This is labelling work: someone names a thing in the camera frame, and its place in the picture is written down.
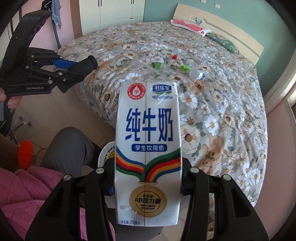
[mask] orange round object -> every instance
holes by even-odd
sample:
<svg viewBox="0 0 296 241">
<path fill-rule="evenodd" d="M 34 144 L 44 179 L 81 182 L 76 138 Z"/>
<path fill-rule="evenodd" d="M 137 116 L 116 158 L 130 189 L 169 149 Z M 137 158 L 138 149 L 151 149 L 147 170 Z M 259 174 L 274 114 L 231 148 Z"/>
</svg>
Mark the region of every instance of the orange round object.
<svg viewBox="0 0 296 241">
<path fill-rule="evenodd" d="M 18 150 L 17 158 L 22 169 L 29 168 L 33 157 L 33 146 L 30 141 L 23 141 Z"/>
</svg>

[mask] gray pants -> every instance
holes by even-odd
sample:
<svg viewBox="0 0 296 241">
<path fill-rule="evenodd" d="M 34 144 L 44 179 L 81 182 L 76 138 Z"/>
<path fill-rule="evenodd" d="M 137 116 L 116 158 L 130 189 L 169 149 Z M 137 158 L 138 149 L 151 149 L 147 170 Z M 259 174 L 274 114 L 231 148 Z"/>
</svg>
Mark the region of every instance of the gray pants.
<svg viewBox="0 0 296 241">
<path fill-rule="evenodd" d="M 54 137 L 40 166 L 79 177 L 83 165 L 97 168 L 100 151 L 81 131 L 67 127 Z M 111 208 L 108 208 L 108 218 L 115 229 L 116 241 L 149 241 L 162 230 L 162 227 L 117 224 L 115 209 Z"/>
</svg>

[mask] pink pillow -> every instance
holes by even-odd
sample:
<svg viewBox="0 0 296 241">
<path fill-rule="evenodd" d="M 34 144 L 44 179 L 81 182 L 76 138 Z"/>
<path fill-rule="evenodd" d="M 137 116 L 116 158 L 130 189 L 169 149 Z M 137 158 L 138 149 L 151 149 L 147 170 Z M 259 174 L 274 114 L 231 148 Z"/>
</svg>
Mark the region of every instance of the pink pillow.
<svg viewBox="0 0 296 241">
<path fill-rule="evenodd" d="M 172 19 L 170 22 L 173 26 L 187 29 L 187 30 L 195 32 L 203 37 L 207 33 L 211 32 L 211 30 L 209 28 L 201 27 L 199 24 L 193 23 L 193 22 L 188 22 L 188 21 L 183 21 L 183 20 L 178 20 L 178 19 Z"/>
</svg>

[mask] blue towel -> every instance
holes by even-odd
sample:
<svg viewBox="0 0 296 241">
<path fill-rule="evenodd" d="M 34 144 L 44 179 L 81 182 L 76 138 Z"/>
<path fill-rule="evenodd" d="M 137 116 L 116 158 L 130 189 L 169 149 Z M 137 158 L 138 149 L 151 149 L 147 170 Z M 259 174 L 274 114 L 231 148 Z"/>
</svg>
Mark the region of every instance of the blue towel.
<svg viewBox="0 0 296 241">
<path fill-rule="evenodd" d="M 61 22 L 61 15 L 59 13 L 60 9 L 61 9 L 61 4 L 59 0 L 52 0 L 52 20 L 61 29 L 62 22 Z"/>
</svg>

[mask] tile floor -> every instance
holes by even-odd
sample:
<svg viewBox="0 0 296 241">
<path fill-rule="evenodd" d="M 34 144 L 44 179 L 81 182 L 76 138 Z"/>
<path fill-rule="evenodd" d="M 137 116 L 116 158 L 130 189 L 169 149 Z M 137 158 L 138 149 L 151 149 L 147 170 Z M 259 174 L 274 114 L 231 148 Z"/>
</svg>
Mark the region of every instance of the tile floor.
<svg viewBox="0 0 296 241">
<path fill-rule="evenodd" d="M 33 143 L 33 154 L 36 165 L 40 165 L 42 158 L 54 136 L 61 129 L 73 126 L 81 130 L 92 142 L 98 146 L 115 140 L 115 130 L 105 123 L 94 112 L 88 109 L 72 88 L 62 94 L 56 87 L 50 95 L 24 96 L 17 108 L 15 118 L 22 116 L 24 121 L 30 121 L 31 126 L 23 126 L 16 133 L 19 142 L 30 140 Z M 91 168 L 84 166 L 83 175 L 91 172 Z M 182 197 L 178 224 L 164 227 L 160 235 L 151 241 L 179 241 L 184 228 L 189 199 Z"/>
</svg>

